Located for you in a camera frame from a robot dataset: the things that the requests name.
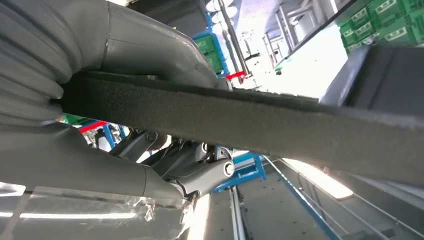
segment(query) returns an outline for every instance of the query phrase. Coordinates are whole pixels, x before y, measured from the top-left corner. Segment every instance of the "plastic wrap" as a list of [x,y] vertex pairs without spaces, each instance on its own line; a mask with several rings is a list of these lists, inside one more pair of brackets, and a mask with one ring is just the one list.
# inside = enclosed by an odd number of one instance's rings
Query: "plastic wrap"
[[2,240],[174,240],[192,218],[183,199],[50,187],[0,195]]

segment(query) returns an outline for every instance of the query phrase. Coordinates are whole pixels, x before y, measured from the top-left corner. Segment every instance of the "stacked green crate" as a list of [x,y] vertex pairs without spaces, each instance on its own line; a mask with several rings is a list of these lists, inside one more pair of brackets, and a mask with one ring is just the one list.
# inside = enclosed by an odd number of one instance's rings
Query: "stacked green crate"
[[379,29],[378,33],[381,44],[413,46],[417,44],[408,15],[399,18],[387,27]]
[[345,47],[344,49],[346,50],[346,53],[347,54],[349,54],[349,53],[351,53],[353,50],[355,50],[355,49],[358,49],[358,48],[360,48],[360,47],[362,47],[362,42],[358,42],[358,43],[355,43],[355,44],[353,44],[353,45],[350,45],[350,46],[348,46],[348,47]]
[[194,40],[200,51],[206,57],[212,69],[216,74],[220,74],[223,70],[223,64],[218,54],[217,47],[215,46],[214,38],[212,35],[203,36]]
[[377,29],[393,24],[407,13],[402,0],[373,0],[368,11]]
[[362,41],[362,40],[368,38],[369,36],[373,35],[374,33],[376,33],[376,30],[375,30],[374,25],[371,21],[368,21],[367,23],[365,23],[364,25],[362,25],[361,27],[359,27],[358,29],[355,30],[356,38],[359,41]]
[[358,29],[364,24],[368,23],[371,20],[370,14],[368,13],[368,10],[366,7],[359,10],[355,15],[353,15],[350,18],[350,21],[352,23],[352,27],[354,29]]
[[352,21],[349,19],[347,22],[340,26],[341,40],[345,48],[358,43],[355,29],[352,25]]
[[347,53],[375,42],[424,46],[424,0],[372,0],[340,32]]
[[416,43],[421,45],[424,43],[424,8],[411,12],[409,16],[412,21],[411,28]]
[[403,0],[406,13],[413,13],[424,9],[424,0]]

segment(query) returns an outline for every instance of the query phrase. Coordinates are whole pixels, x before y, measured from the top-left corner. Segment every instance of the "factory floor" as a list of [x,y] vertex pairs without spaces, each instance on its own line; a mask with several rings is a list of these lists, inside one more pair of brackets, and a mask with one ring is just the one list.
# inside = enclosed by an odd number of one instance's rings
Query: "factory floor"
[[[257,178],[237,187],[243,205],[242,215],[254,240],[326,240],[317,223],[300,205],[277,173],[265,166],[267,180]],[[233,240],[230,193],[211,196],[205,240]]]

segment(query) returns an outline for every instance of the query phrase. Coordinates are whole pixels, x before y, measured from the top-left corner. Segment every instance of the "metal pole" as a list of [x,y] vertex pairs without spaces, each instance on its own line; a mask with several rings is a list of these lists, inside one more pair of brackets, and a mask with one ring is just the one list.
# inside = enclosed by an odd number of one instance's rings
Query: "metal pole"
[[278,7],[278,9],[279,9],[279,14],[282,17],[282,20],[283,20],[285,26],[287,27],[288,37],[290,38],[291,43],[293,44],[292,47],[295,48],[296,45],[299,43],[298,37],[297,37],[296,32],[295,32],[295,29],[290,24],[290,19],[289,19],[289,17],[287,17],[286,12],[284,12],[283,6],[280,5]]
[[321,227],[324,233],[331,240],[341,240],[342,238],[332,229],[332,227],[324,221],[324,219],[320,216],[320,214],[311,206],[311,204],[306,200],[305,196],[299,190],[292,185],[292,183],[287,179],[286,176],[274,165],[274,163],[267,157],[263,156],[269,164],[277,171],[280,175],[282,182],[285,186],[290,190],[290,192],[296,197],[299,203],[305,208],[307,213],[316,221],[316,223]]
[[232,194],[234,195],[234,207],[235,207],[235,218],[237,219],[237,229],[238,229],[238,238],[240,240],[246,240],[245,237],[245,229],[243,228],[243,220],[242,220],[242,214],[240,212],[240,205],[239,205],[239,195],[237,194],[237,187],[232,187]]
[[274,65],[277,63],[277,56],[274,52],[273,46],[271,45],[271,41],[270,41],[270,36],[268,35],[268,33],[265,33],[265,38],[263,39],[265,41],[265,47],[266,50],[268,51],[268,47],[271,50],[271,56],[272,56],[272,66],[274,67]]
[[114,141],[114,136],[112,135],[111,129],[109,128],[110,124],[106,124],[103,126],[103,132],[104,135],[106,136],[107,141],[109,142],[110,148],[114,148],[115,147],[115,141]]
[[245,58],[243,57],[242,49],[240,48],[239,41],[237,40],[236,32],[234,31],[233,25],[231,25],[230,18],[228,17],[227,10],[225,9],[223,0],[218,0],[219,7],[221,9],[222,16],[225,24],[228,28],[229,36],[231,37],[232,45],[234,46],[235,53],[237,54],[238,60],[240,61],[241,68],[245,75],[249,75],[249,69],[246,65]]
[[392,219],[393,221],[395,221],[397,224],[402,225],[402,227],[408,229],[409,231],[413,232],[414,234],[418,235],[419,237],[424,239],[424,235],[421,234],[420,232],[418,232],[417,230],[413,229],[412,227],[408,226],[406,223],[404,223],[403,221],[397,219],[396,217],[390,215],[389,213],[387,213],[386,211],[384,211],[383,209],[379,208],[378,206],[372,204],[371,202],[369,202],[368,200],[366,200],[365,198],[361,197],[360,195],[353,193],[353,195],[357,198],[359,198],[360,200],[364,201],[366,204],[370,205],[371,207],[377,209],[378,211],[380,211],[380,213],[386,215],[387,217],[389,217],[390,219]]
[[283,18],[278,12],[275,14],[275,17],[277,18],[277,23],[278,23],[281,35],[284,36],[285,43],[287,44],[288,53],[290,54],[291,52],[293,52],[293,47],[292,47],[292,43],[289,40],[289,35],[287,34],[286,28],[284,27]]
[[342,204],[341,202],[337,201],[336,199],[334,199],[333,196],[331,196],[328,192],[324,191],[320,186],[316,185],[314,182],[312,182],[309,178],[307,178],[305,175],[303,175],[301,172],[298,172],[296,169],[294,169],[292,166],[290,166],[290,164],[286,163],[283,160],[280,160],[283,164],[285,164],[287,167],[289,167],[290,169],[292,169],[294,172],[300,174],[303,178],[305,178],[306,180],[308,180],[311,184],[313,184],[315,187],[317,187],[318,189],[320,189],[325,195],[327,195],[330,199],[333,200],[333,202],[337,203],[341,208],[343,208],[344,210],[346,210],[346,212],[348,212],[350,215],[352,215],[352,217],[354,217],[355,219],[357,219],[362,225],[364,225],[365,227],[367,227],[368,229],[370,229],[373,233],[375,233],[375,235],[379,236],[380,239],[383,240],[389,240],[388,237],[386,237],[383,233],[381,233],[377,228],[373,227],[371,224],[369,224],[367,221],[365,221],[362,217],[358,216],[356,213],[354,213],[352,210],[350,210],[348,207],[346,207],[344,204]]
[[318,6],[319,11],[322,14],[322,21],[326,22],[328,20],[328,17],[327,17],[326,11],[324,10],[325,8],[323,6],[323,1],[321,0],[312,0],[312,1],[313,1],[312,5],[315,5],[314,2],[316,2],[316,5]]
[[312,197],[310,197],[308,194],[306,194],[305,192],[304,192],[304,194],[303,194],[305,197],[307,197],[308,199],[309,199],[309,201],[311,201],[313,204],[315,204],[315,206],[322,212],[322,213],[324,213],[325,215],[327,215],[327,217],[329,217],[336,225],[337,225],[337,227],[339,227],[345,234],[349,234],[349,232],[346,230],[346,229],[344,229],[343,227],[342,227],[342,225],[340,225],[340,223],[338,223],[327,211],[325,211],[324,210],[324,208],[323,207],[321,207],[320,206],[320,204],[319,203],[317,203],[316,201],[314,201],[314,199],[312,199]]
[[315,15],[314,8],[311,7],[309,11],[309,17],[312,22],[313,27],[315,28],[318,25],[317,16]]
[[247,52],[249,53],[249,55],[251,55],[252,54],[251,48],[249,47],[249,43],[248,43],[248,41],[246,39],[244,40],[244,44],[246,44]]
[[224,37],[226,48],[228,49],[229,58],[231,59],[232,64],[234,65],[234,70],[236,73],[240,72],[239,65],[237,63],[236,57],[234,56],[233,47],[231,46],[231,42],[228,39],[228,32],[224,30],[224,27],[222,27],[222,35]]
[[234,196],[232,188],[229,189],[229,201],[231,208],[231,219],[232,219],[232,234],[234,236],[234,240],[239,240],[239,231],[237,228],[237,220],[236,220],[236,206],[234,204]]

